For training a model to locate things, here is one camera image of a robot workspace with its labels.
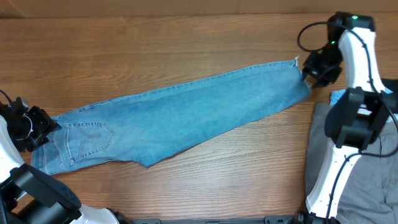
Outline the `light blue denim jeans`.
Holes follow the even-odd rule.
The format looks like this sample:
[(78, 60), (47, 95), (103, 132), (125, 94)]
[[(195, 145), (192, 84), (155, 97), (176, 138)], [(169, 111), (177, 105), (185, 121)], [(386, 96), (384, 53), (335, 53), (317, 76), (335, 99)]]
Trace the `light blue denim jeans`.
[(309, 93), (297, 61), (286, 60), (93, 103), (56, 116), (60, 130), (31, 164), (49, 175), (108, 161), (149, 167)]

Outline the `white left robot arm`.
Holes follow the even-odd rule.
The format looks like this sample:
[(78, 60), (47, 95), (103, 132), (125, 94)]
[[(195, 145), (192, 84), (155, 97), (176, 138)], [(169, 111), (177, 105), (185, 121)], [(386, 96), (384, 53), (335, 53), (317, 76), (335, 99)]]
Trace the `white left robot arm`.
[(60, 128), (21, 98), (1, 105), (1, 223), (130, 223), (110, 208), (83, 205), (67, 185), (24, 162), (21, 152), (34, 152)]

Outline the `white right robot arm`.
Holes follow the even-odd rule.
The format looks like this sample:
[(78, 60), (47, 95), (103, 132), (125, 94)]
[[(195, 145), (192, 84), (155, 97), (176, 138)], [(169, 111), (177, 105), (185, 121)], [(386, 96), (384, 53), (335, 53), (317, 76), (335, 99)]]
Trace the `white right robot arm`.
[(310, 50), (303, 64), (303, 77), (312, 87), (334, 83), (346, 74), (346, 90), (326, 116), (329, 143), (315, 186), (305, 201), (305, 211), (292, 223), (337, 223), (338, 202), (358, 159), (371, 156), (367, 147), (388, 119), (397, 122), (397, 100), (386, 93), (379, 76), (376, 27), (371, 16), (336, 12), (325, 21), (328, 42)]

